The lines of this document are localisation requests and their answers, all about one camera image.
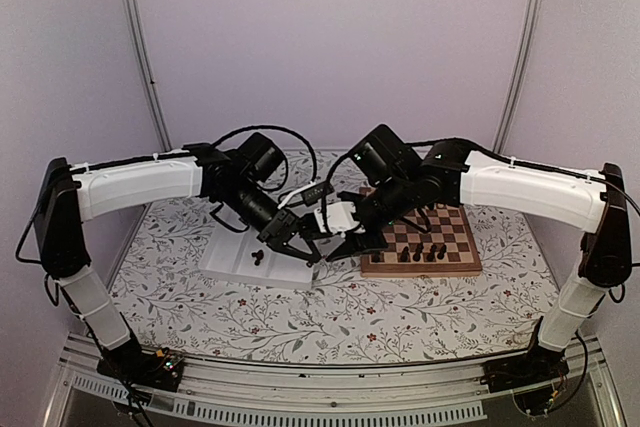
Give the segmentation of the dark chess rook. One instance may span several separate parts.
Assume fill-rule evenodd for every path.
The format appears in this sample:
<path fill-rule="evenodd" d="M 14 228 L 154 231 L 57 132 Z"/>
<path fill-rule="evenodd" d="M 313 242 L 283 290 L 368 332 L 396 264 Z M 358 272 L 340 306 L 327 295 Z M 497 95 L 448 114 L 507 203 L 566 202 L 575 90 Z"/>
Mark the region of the dark chess rook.
<path fill-rule="evenodd" d="M 436 244 L 432 244 L 430 247 L 429 252 L 426 255 L 426 261 L 427 262 L 433 262 L 436 258 L 436 252 L 438 250 L 438 247 Z"/>

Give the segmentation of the white plastic tray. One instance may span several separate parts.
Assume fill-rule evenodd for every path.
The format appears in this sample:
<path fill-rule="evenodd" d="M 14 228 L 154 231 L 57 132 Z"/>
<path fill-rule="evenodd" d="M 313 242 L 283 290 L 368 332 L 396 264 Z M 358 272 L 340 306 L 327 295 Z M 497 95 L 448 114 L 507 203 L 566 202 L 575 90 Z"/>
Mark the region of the white plastic tray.
<path fill-rule="evenodd" d="M 216 207 L 214 230 L 198 263 L 200 273 L 254 286 L 310 289 L 314 270 L 304 260 L 276 252 L 259 239 L 276 213 L 271 209 L 245 224 L 229 207 Z"/>

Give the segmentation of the wooden chess board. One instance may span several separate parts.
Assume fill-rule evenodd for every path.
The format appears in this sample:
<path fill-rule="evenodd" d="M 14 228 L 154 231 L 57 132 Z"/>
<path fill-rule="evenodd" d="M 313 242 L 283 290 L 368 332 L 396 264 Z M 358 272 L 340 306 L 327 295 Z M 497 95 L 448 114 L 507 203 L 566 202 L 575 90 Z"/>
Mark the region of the wooden chess board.
<path fill-rule="evenodd" d="M 370 278 L 413 278 L 413 277 L 475 277 L 481 274 L 482 264 L 466 211 L 462 207 L 437 204 L 423 214 L 413 210 L 405 215 L 409 220 L 388 224 L 383 234 L 388 247 L 381 251 L 384 260 L 372 263 L 371 254 L 361 257 L 361 275 Z M 416 245 L 424 244 L 420 262 L 412 260 Z M 445 243 L 447 252 L 443 260 L 436 258 L 426 261 L 432 244 L 438 250 Z M 406 263 L 398 261 L 405 246 L 409 247 L 410 259 Z"/>

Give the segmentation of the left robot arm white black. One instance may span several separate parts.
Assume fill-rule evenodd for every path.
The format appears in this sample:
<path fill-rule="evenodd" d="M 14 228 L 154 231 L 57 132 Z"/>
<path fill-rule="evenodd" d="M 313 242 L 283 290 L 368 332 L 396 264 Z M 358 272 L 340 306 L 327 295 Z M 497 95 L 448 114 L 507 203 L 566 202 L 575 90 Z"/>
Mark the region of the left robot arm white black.
<path fill-rule="evenodd" d="M 298 132 L 258 124 L 233 130 L 213 142 L 170 151 L 84 164 L 58 157 L 46 167 L 23 230 L 34 235 L 37 254 L 24 255 L 26 239 L 21 237 L 15 258 L 41 267 L 58 284 L 98 346 L 110 353 L 111 366 L 126 380 L 141 380 L 149 362 L 137 350 L 135 334 L 93 267 L 90 249 L 97 238 L 89 234 L 89 225 L 159 201 L 204 199 L 235 213 L 268 251 L 308 266 L 316 264 L 320 254 L 305 233 L 302 219 L 277 202 L 264 185 L 287 163 L 284 152 L 269 136 L 272 132 L 294 137 L 312 161 L 317 159 L 311 143 Z"/>

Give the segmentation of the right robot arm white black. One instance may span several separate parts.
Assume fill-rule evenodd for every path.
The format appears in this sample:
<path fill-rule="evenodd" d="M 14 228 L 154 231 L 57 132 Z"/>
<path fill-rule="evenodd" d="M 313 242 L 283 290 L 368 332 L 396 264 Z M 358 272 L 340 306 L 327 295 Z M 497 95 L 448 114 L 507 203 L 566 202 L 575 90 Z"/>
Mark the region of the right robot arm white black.
<path fill-rule="evenodd" d="M 405 142 L 384 124 L 342 158 L 364 173 L 374 191 L 321 202 L 320 230 L 344 238 L 334 258 L 381 249 L 383 226 L 417 207 L 495 207 L 526 216 L 561 290 L 539 323 L 533 348 L 518 359 L 524 382 L 537 383 L 554 369 L 555 353 L 634 268 L 629 214 L 639 207 L 616 164 L 559 167 L 508 158 L 462 138 Z"/>

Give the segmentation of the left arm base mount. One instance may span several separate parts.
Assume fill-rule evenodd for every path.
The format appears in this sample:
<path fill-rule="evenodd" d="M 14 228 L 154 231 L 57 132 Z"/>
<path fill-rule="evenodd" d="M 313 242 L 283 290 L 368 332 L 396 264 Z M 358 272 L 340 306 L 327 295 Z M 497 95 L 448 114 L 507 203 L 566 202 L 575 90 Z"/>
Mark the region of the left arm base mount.
<path fill-rule="evenodd" d="M 177 392 L 184 372 L 184 356 L 167 347 L 145 352 L 139 345 L 123 345 L 104 351 L 97 372 L 129 385 Z"/>

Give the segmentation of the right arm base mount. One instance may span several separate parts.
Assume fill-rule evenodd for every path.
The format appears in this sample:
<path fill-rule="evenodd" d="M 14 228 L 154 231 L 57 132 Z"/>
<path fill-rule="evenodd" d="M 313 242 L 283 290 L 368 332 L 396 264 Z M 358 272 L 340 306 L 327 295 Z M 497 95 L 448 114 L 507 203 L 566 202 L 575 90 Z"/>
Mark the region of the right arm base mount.
<path fill-rule="evenodd" d="M 494 359 L 482 365 L 480 384 L 490 393 L 509 391 L 517 409 L 530 417 L 550 413 L 565 387 L 569 367 L 557 360 L 531 360 L 527 354 Z"/>

